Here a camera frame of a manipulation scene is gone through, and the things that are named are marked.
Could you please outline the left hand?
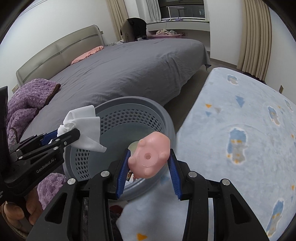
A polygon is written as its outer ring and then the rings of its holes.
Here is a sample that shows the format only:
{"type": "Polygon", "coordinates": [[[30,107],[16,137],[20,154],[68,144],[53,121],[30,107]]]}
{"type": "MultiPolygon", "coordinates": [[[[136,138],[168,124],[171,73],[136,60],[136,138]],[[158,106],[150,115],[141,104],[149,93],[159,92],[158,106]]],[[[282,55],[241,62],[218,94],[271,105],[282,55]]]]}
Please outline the left hand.
{"type": "MultiPolygon", "coordinates": [[[[27,196],[26,209],[30,214],[29,223],[33,226],[43,212],[36,188],[34,188],[27,196]]],[[[25,214],[19,206],[11,202],[6,202],[1,206],[1,213],[3,216],[5,216],[8,224],[17,231],[24,233],[30,232],[27,228],[28,225],[23,225],[22,223],[22,220],[25,219],[25,214]]]]}

